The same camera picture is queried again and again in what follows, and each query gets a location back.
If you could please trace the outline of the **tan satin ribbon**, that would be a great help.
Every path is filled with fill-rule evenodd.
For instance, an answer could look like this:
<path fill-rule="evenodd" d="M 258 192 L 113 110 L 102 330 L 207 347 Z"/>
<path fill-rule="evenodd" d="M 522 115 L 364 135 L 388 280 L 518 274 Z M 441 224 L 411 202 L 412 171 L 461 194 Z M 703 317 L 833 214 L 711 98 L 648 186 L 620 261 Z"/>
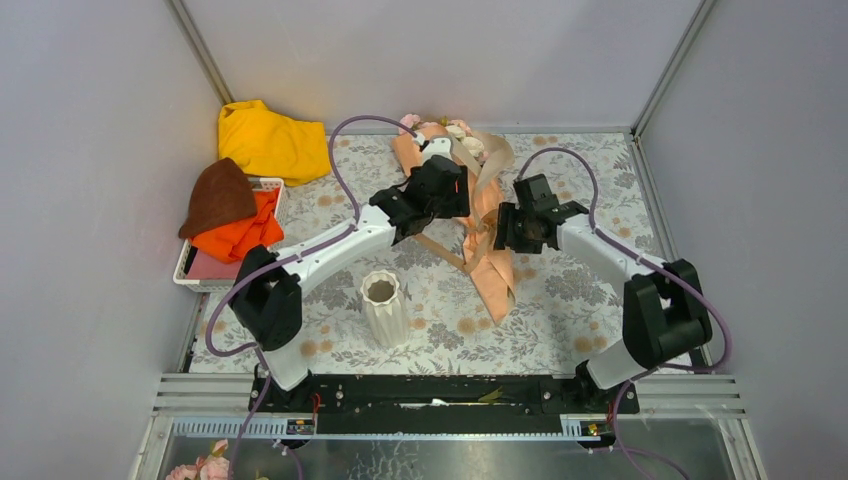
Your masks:
<path fill-rule="evenodd" d="M 463 273 L 469 272 L 468 265 L 466 264 L 464 259 L 452 253 L 440 243 L 436 242 L 435 240 L 431 239 L 430 237 L 424 234 L 417 234 L 414 236 L 414 239 L 423 247 L 425 247 L 441 259 L 445 260 L 448 264 L 452 265 L 457 270 Z"/>

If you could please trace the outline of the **flower bouquet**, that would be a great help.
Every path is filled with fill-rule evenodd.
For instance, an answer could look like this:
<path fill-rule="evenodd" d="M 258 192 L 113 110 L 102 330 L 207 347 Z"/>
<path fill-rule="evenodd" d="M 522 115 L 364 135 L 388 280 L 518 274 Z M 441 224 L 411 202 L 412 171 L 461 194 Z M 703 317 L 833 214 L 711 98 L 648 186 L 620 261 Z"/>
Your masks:
<path fill-rule="evenodd" d="M 492 321 L 500 324 L 515 306 L 513 260 L 505 250 L 494 250 L 495 227 L 499 205 L 505 196 L 499 186 L 504 170 L 515 162 L 514 152 L 501 136 L 472 129 L 459 119 L 424 121 L 414 113 L 400 119 L 402 127 L 392 140 L 392 148 L 404 171 L 421 165 L 420 153 L 413 136 L 421 132 L 426 138 L 436 135 L 453 137 L 452 158 L 469 168 L 471 214 L 457 221 L 463 225 L 463 258 L 468 273 Z"/>

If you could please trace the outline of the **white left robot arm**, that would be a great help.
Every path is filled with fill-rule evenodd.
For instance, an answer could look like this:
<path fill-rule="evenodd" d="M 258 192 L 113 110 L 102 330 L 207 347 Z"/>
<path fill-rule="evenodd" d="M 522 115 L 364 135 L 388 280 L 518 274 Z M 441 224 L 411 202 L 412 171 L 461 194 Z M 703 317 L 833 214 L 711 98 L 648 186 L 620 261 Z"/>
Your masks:
<path fill-rule="evenodd" d="M 302 300 L 312 289 L 359 258 L 422 233 L 435 219 L 469 214 L 467 167 L 435 155 L 412 168 L 401 184 L 375 193 L 358 218 L 310 239 L 300 250 L 250 250 L 226 303 L 254 338 L 274 382 L 272 398 L 288 411 L 309 401 L 309 368 L 295 339 L 302 328 Z"/>

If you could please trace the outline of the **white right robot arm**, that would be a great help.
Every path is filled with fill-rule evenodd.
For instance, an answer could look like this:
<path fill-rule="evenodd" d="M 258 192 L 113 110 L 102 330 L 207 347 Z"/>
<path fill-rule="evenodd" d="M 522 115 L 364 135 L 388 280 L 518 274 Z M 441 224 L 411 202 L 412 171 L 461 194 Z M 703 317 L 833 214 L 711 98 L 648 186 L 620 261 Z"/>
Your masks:
<path fill-rule="evenodd" d="M 713 337 L 708 310 L 698 300 L 697 272 L 684 261 L 665 262 L 627 248 L 578 202 L 559 203 L 542 174 L 513 185 L 516 202 L 500 204 L 494 247 L 539 254 L 564 252 L 613 286 L 623 302 L 622 337 L 576 369 L 575 402 L 597 412 L 613 387 L 706 344 Z"/>

